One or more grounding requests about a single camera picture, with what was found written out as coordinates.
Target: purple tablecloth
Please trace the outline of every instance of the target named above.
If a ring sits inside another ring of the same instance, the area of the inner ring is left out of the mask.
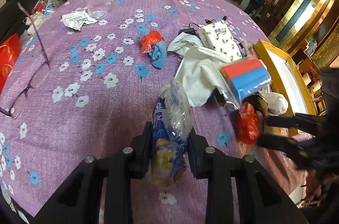
[[[112,155],[151,120],[159,89],[174,76],[180,58],[169,54],[163,69],[153,67],[140,53],[140,34],[158,30],[168,45],[190,22],[226,15],[236,39],[268,41],[247,14],[223,0],[112,0],[108,16],[80,32],[60,22],[60,15],[85,6],[85,0],[69,0],[41,26],[51,72],[28,91],[17,119],[0,115],[0,180],[32,216],[87,155]],[[1,107],[10,107],[43,61],[33,39],[6,82]],[[210,100],[192,115],[197,134],[240,156],[227,110]],[[223,131],[231,136],[227,146],[219,137]],[[135,223],[203,223],[206,194],[207,181],[195,180],[189,170],[167,192],[156,189],[148,173],[132,181]]]

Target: eyeglasses temple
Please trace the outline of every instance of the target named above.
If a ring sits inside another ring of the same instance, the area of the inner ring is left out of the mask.
[[[42,54],[43,54],[43,56],[44,56],[44,58],[45,58],[47,64],[49,65],[50,62],[49,62],[48,57],[47,57],[47,54],[46,54],[46,52],[45,52],[45,48],[44,48],[43,45],[42,45],[42,42],[41,42],[41,39],[40,39],[40,35],[39,35],[39,33],[38,33],[38,30],[37,30],[36,27],[35,27],[35,24],[34,24],[33,19],[31,18],[31,15],[30,15],[23,7],[22,7],[22,5],[20,4],[20,2],[18,2],[17,5],[18,5],[19,9],[20,9],[21,11],[23,11],[23,12],[25,13],[25,15],[26,15],[26,16],[29,18],[29,20],[31,21],[31,24],[33,25],[34,31],[35,31],[35,33],[37,34],[37,37],[38,37],[39,42],[40,42]]]

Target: eyeglasses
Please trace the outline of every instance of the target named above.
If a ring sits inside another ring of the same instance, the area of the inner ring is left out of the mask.
[[[45,59],[44,63],[38,68],[37,71],[33,74],[31,79],[29,80],[28,85],[26,88],[20,92],[20,94],[16,97],[14,100],[12,106],[10,107],[9,111],[4,110],[3,108],[0,107],[0,112],[10,116],[14,119],[16,119],[21,111],[25,108],[27,97],[28,97],[28,90],[31,88],[37,88],[40,86],[40,84],[47,78],[49,72],[50,72],[50,62],[48,60],[48,57],[46,55],[45,49],[42,45],[40,35],[34,25],[34,21],[32,20],[31,16],[28,14],[28,12],[21,6],[21,4],[18,2],[18,7],[20,8],[21,11],[23,11],[26,16],[29,18],[31,21],[31,24],[33,25],[34,31],[37,34],[38,40],[41,45],[41,52],[43,54],[43,57]]]

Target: tissue pack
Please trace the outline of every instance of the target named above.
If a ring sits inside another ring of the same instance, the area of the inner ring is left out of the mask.
[[[201,27],[197,31],[197,35],[205,47],[221,52],[230,62],[242,58],[224,20]]]
[[[221,73],[235,97],[240,101],[271,82],[266,68],[259,59],[254,57],[223,66]]]

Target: red package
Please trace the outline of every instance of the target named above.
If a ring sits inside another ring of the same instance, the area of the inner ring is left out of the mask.
[[[19,55],[19,37],[15,33],[0,44],[0,94]]]
[[[141,52],[142,53],[151,52],[151,47],[163,40],[164,38],[162,37],[162,35],[160,35],[158,31],[151,30],[150,33],[144,36],[140,41],[142,45]]]
[[[239,108],[238,121],[238,140],[244,144],[255,144],[260,136],[258,129],[258,116],[254,111],[254,107],[245,102]]]

